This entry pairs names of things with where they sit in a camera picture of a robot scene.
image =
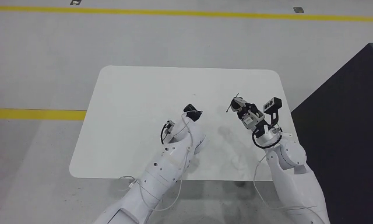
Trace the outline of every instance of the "black panel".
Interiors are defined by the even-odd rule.
[[[331,223],[373,223],[373,44],[293,112]]]

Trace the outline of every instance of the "white table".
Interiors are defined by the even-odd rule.
[[[274,96],[281,98],[279,124],[298,141],[280,78],[271,70],[107,66],[98,76],[70,173],[79,178],[139,177],[163,148],[163,124],[177,121],[192,103],[203,110],[198,123],[207,144],[183,178],[252,180],[264,151],[254,146],[251,131],[236,113],[226,113],[237,93],[260,110]],[[265,160],[257,179],[272,180]]]

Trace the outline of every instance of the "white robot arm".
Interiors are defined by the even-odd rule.
[[[264,105],[264,113],[271,115],[270,124],[256,105],[241,97],[233,98],[230,107],[244,126],[252,130],[254,144],[266,152],[277,194],[290,218],[299,224],[330,224],[323,192],[306,163],[304,148],[284,137],[280,127],[275,127],[281,106],[281,100],[276,97]],[[287,173],[288,169],[294,169],[294,173]]]
[[[94,224],[143,224],[153,211],[165,210],[156,209],[156,206],[181,179],[195,154],[204,146],[206,136],[195,123],[201,114],[189,104],[176,124],[172,121],[165,124],[161,141],[163,143],[165,132],[171,136],[170,142],[149,162],[141,178],[131,183],[131,189],[125,196],[109,206]]]

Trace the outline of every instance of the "yellow floor line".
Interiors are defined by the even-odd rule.
[[[372,16],[338,16],[338,15],[308,15],[305,13],[245,13],[245,12],[204,12],[188,10],[149,10],[149,9],[92,9],[71,6],[68,8],[47,6],[3,6],[0,11],[48,12],[48,13],[89,13],[89,14],[121,14],[121,15],[165,15],[165,16],[197,16],[205,18],[257,18],[257,19],[287,19],[287,20],[319,20],[340,22],[373,22]]]
[[[84,120],[84,110],[0,109],[0,119]]]

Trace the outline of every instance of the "gray floor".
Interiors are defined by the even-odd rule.
[[[0,0],[68,6],[71,0]],[[83,0],[87,8],[365,15],[373,0]],[[0,12],[0,108],[88,107],[106,65],[272,69],[291,109],[373,41],[372,23]],[[119,180],[80,179],[69,163],[79,121],[0,120],[0,223],[91,223],[123,196]],[[260,182],[280,205],[273,183]],[[163,200],[172,202],[177,188]],[[252,183],[186,181],[150,223],[290,223]]]

